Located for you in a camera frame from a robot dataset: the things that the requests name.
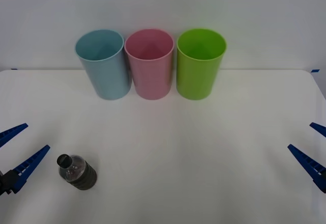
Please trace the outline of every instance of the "small bottle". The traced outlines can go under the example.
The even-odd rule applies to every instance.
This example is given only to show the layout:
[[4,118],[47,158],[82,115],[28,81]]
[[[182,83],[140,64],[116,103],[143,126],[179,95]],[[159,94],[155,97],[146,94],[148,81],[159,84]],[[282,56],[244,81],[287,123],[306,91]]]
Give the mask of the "small bottle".
[[79,190],[90,189],[96,183],[95,170],[78,155],[62,154],[58,157],[57,164],[60,176]]

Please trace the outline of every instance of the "light blue cup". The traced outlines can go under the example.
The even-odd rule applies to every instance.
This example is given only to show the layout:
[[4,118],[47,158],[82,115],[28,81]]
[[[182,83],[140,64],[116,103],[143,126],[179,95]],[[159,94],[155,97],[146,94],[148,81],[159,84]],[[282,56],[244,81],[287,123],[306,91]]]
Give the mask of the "light blue cup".
[[130,90],[123,45],[123,37],[111,30],[89,32],[76,43],[76,54],[101,98],[122,98]]

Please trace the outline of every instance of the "pink cup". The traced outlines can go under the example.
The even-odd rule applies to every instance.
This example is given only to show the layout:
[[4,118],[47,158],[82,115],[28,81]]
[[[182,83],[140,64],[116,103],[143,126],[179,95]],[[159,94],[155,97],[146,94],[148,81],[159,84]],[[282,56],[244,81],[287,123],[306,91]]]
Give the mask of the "pink cup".
[[124,47],[138,95],[150,100],[167,95],[171,88],[173,38],[162,30],[144,29],[128,37]]

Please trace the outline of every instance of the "cup rim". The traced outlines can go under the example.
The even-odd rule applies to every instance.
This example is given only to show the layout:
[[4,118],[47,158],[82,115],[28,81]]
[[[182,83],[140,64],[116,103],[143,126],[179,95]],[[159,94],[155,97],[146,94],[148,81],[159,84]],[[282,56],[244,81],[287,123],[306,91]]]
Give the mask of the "cup rim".
[[[218,34],[218,35],[221,37],[221,39],[224,41],[224,43],[225,43],[225,49],[224,49],[224,51],[223,51],[219,56],[217,56],[217,57],[215,57],[215,58],[213,58],[213,59],[209,59],[209,60],[199,60],[199,59],[195,59],[195,58],[192,58],[192,57],[186,55],[186,54],[185,54],[184,52],[182,52],[181,49],[179,48],[179,40],[180,40],[180,37],[181,37],[183,34],[189,32],[189,31],[193,31],[193,30],[205,30],[205,31],[210,31],[210,32],[214,32],[214,33]],[[178,39],[177,39],[177,49],[178,49],[178,51],[179,51],[180,53],[182,53],[184,56],[186,56],[188,59],[195,60],[195,61],[200,61],[200,62],[206,62],[206,61],[209,62],[209,61],[213,61],[213,60],[218,59],[218,58],[221,57],[223,54],[225,54],[227,48],[228,48],[228,43],[226,42],[225,38],[224,38],[220,33],[216,32],[216,31],[214,31],[214,30],[212,30],[212,29],[209,29],[209,28],[192,28],[192,29],[186,30],[186,31],[183,32],[183,33],[178,37]]]
[[[121,39],[122,39],[122,45],[121,45],[120,49],[119,49],[119,50],[118,50],[114,55],[112,55],[112,56],[110,56],[110,57],[107,57],[107,58],[105,58],[105,59],[102,59],[102,60],[87,60],[87,59],[85,59],[85,58],[79,56],[79,54],[78,54],[77,51],[76,51],[77,43],[80,41],[80,39],[81,39],[82,37],[84,37],[84,36],[86,36],[86,35],[88,35],[88,34],[90,34],[90,33],[92,33],[92,32],[97,32],[97,31],[111,31],[111,32],[115,32],[115,33],[117,33],[117,34],[121,37]],[[78,40],[77,40],[76,43],[75,43],[75,54],[76,54],[80,59],[85,60],[85,61],[88,61],[88,62],[101,62],[101,61],[106,61],[106,60],[111,59],[111,58],[113,58],[114,56],[118,55],[118,53],[120,53],[121,50],[123,49],[123,47],[124,47],[124,43],[125,43],[125,42],[124,42],[124,38],[123,38],[123,36],[122,36],[118,31],[115,31],[115,30],[112,30],[112,29],[96,29],[96,30],[92,30],[92,31],[90,31],[90,32],[87,32],[87,33],[83,34],[81,37],[78,38]]]
[[[127,43],[128,39],[129,39],[132,35],[136,34],[137,32],[146,31],[146,30],[161,31],[161,32],[164,32],[165,34],[168,34],[169,37],[170,37],[171,40],[172,40],[172,48],[171,48],[171,50],[170,50],[166,55],[164,55],[164,56],[162,56],[162,57],[159,57],[159,58],[157,58],[157,59],[153,59],[153,60],[144,60],[144,59],[139,59],[139,58],[137,58],[137,57],[131,55],[131,54],[127,51],[127,49],[126,49],[126,43]],[[157,61],[157,60],[160,60],[160,59],[163,59],[163,58],[167,57],[168,55],[170,55],[170,54],[173,52],[174,47],[175,47],[175,42],[174,42],[174,39],[173,39],[173,37],[171,36],[171,34],[169,34],[168,32],[166,32],[166,31],[164,31],[164,30],[162,30],[162,29],[159,29],[159,28],[146,28],[146,29],[140,29],[140,30],[138,30],[138,31],[136,31],[136,32],[134,32],[134,33],[132,33],[132,34],[131,34],[127,39],[126,39],[126,41],[124,42],[124,50],[125,50],[125,52],[128,54],[128,56],[131,56],[133,59],[140,60],[140,61],[146,61],[146,62]]]

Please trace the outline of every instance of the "green cup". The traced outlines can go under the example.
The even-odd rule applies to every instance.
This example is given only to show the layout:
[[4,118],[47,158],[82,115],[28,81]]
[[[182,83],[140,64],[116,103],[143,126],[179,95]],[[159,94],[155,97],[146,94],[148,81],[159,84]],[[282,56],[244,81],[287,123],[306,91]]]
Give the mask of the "green cup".
[[177,41],[177,90],[181,96],[199,100],[212,90],[227,44],[217,32],[191,29]]

